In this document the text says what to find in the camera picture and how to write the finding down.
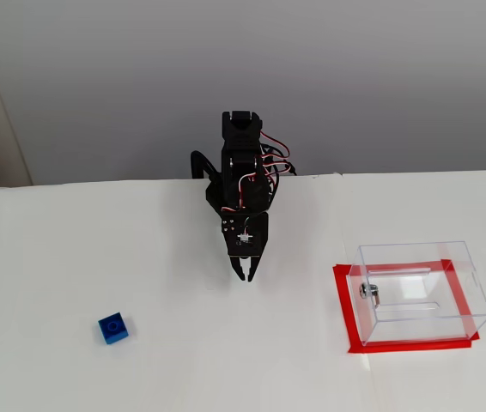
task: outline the lego stud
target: lego stud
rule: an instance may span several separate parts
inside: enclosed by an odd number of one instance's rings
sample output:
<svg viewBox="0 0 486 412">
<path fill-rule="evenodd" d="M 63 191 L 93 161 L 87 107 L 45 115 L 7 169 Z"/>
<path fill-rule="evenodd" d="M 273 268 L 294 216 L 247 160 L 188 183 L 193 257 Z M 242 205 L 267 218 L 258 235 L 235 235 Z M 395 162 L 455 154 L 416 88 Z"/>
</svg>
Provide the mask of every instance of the lego stud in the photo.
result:
<svg viewBox="0 0 486 412">
<path fill-rule="evenodd" d="M 121 313 L 115 313 L 112 316 L 99 320 L 98 325 L 100 326 L 104 340 L 108 345 L 120 341 L 129 335 L 125 322 L 123 322 L 123 318 L 121 318 Z"/>
</svg>

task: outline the blue lego brick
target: blue lego brick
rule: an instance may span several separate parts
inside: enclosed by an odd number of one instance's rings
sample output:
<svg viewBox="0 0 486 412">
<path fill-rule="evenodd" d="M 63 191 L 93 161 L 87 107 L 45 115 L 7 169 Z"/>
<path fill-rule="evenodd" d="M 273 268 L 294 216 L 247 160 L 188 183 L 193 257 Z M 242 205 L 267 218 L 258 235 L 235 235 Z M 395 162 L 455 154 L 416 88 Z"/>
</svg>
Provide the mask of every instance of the blue lego brick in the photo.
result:
<svg viewBox="0 0 486 412">
<path fill-rule="evenodd" d="M 112 316 L 99 320 L 98 324 L 108 345 L 120 341 L 129 335 L 125 322 L 121 318 L 121 313 L 115 313 Z"/>
</svg>

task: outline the transparent container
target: transparent container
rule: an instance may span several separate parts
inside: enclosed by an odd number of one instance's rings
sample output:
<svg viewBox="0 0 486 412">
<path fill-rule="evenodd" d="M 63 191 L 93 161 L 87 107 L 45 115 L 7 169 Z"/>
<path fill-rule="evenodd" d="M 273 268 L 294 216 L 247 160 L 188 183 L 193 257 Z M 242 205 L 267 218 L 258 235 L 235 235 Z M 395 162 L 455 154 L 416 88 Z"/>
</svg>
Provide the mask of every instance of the transparent container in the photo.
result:
<svg viewBox="0 0 486 412">
<path fill-rule="evenodd" d="M 486 322 L 465 242 L 360 246 L 347 280 L 364 345 L 472 339 Z"/>
</svg>

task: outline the white table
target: white table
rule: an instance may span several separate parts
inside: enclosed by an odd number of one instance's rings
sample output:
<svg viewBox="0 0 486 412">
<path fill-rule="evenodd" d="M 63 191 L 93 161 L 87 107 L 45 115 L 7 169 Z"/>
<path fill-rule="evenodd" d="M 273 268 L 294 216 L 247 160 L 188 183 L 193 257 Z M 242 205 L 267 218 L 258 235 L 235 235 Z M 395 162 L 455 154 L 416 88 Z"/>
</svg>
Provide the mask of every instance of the white table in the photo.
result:
<svg viewBox="0 0 486 412">
<path fill-rule="evenodd" d="M 486 173 L 283 179 L 250 284 L 206 184 L 0 191 L 0 410 L 486 410 L 486 325 L 472 349 L 347 354 L 331 271 L 462 239 L 486 293 Z M 131 336 L 105 345 L 119 311 Z"/>
<path fill-rule="evenodd" d="M 252 283 L 207 180 L 0 191 L 0 411 L 377 410 L 331 270 L 339 179 L 282 180 Z"/>
</svg>

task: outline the robotic arm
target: robotic arm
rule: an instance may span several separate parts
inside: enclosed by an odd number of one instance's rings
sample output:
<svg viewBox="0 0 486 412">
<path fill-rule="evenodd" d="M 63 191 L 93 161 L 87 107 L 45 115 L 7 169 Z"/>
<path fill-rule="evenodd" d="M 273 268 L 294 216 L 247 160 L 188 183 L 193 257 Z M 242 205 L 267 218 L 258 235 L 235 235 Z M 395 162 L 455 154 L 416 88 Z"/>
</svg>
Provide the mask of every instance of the robotic arm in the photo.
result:
<svg viewBox="0 0 486 412">
<path fill-rule="evenodd" d="M 287 150 L 263 144 L 263 136 Z M 251 259 L 248 281 L 252 281 L 268 242 L 268 213 L 279 186 L 279 174 L 295 168 L 287 161 L 289 149 L 262 132 L 262 120 L 256 113 L 222 114 L 222 172 L 219 173 L 200 152 L 191 153 L 191 175 L 202 179 L 209 175 L 207 201 L 222 218 L 222 234 L 232 267 L 244 281 L 240 259 Z"/>
</svg>

